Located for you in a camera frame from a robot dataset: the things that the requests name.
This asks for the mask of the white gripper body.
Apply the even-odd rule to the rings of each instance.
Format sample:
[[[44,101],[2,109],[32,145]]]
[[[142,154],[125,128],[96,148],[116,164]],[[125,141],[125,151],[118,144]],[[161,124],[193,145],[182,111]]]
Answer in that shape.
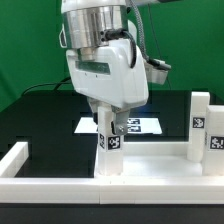
[[[140,50],[133,68],[131,46],[127,39],[113,40],[94,52],[95,60],[82,62],[74,50],[66,57],[74,89],[85,96],[121,109],[145,105],[148,84]]]

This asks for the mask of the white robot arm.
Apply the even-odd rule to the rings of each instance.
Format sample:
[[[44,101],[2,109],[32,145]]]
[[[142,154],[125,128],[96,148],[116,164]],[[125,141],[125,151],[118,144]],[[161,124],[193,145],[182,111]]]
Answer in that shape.
[[[128,131],[130,110],[148,100],[145,66],[167,72],[171,66],[146,54],[128,28],[127,10],[140,0],[62,0],[60,44],[75,90],[88,97],[93,113],[111,106],[115,135]]]

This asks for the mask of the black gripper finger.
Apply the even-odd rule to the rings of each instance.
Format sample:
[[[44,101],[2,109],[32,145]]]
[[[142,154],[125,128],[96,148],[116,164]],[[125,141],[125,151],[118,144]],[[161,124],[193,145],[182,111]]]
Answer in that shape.
[[[130,111],[119,111],[113,113],[112,132],[115,135],[126,135],[128,132],[128,118]]]
[[[91,98],[91,97],[88,97],[87,101],[88,101],[88,104],[89,104],[90,109],[92,111],[93,121],[95,123],[98,123],[98,106],[99,106],[99,101],[94,99],[94,98]]]

